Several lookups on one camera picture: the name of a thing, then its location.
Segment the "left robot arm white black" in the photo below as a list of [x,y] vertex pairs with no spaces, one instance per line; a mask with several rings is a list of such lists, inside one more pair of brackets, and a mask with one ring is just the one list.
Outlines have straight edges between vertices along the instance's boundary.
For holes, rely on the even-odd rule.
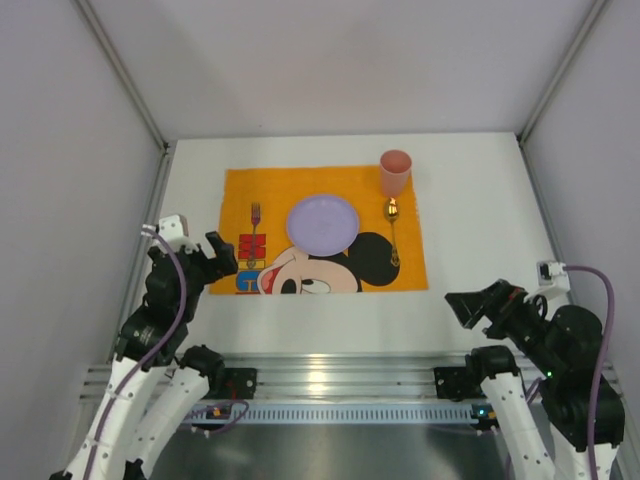
[[216,231],[207,257],[182,228],[146,225],[154,239],[140,306],[123,324],[99,408],[71,462],[56,479],[146,479],[192,408],[220,389],[224,359],[204,345],[189,348],[170,384],[151,398],[188,335],[204,288],[237,272],[232,244]]

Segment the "lilac plate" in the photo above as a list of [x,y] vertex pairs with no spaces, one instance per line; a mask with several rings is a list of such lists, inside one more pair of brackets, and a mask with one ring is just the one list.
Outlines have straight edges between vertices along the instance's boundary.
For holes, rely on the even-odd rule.
[[355,208],[336,195],[318,194],[297,202],[286,219],[292,245],[318,257],[336,255],[348,249],[360,230]]

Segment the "red cup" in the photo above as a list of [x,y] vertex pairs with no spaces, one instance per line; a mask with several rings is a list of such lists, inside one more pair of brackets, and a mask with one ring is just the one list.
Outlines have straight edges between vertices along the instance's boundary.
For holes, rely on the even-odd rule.
[[388,150],[381,155],[379,168],[383,194],[387,197],[397,197],[408,182],[412,159],[404,151]]

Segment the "orange Mickey Mouse placemat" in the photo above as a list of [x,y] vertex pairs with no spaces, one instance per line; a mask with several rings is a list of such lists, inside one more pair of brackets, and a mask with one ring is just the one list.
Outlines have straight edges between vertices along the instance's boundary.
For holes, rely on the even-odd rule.
[[[330,194],[347,200],[360,230],[347,250],[328,257],[306,254],[292,245],[286,219],[300,200]],[[375,165],[316,168],[252,168],[226,174],[219,231],[232,242],[238,272],[210,287],[212,295],[334,294],[422,291],[429,287],[414,184],[397,203],[396,244],[401,265],[391,264],[391,229],[384,216],[386,197]],[[259,202],[257,262],[247,265],[251,248],[251,204]]]

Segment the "gold spoon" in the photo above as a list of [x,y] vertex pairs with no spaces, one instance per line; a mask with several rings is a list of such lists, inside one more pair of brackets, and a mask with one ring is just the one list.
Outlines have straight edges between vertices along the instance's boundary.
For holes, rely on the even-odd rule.
[[399,267],[401,265],[401,259],[396,244],[395,232],[395,223],[399,218],[399,209],[395,198],[389,198],[386,201],[384,207],[384,216],[387,222],[390,224],[391,229],[391,264],[394,267]]

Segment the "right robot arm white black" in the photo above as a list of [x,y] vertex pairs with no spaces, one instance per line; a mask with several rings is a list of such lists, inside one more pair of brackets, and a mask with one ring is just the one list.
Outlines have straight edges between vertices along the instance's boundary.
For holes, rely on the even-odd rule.
[[487,398],[518,479],[607,479],[624,439],[620,395],[603,376],[605,335],[591,311],[498,280],[445,300],[460,325],[481,319],[493,346],[465,357]]

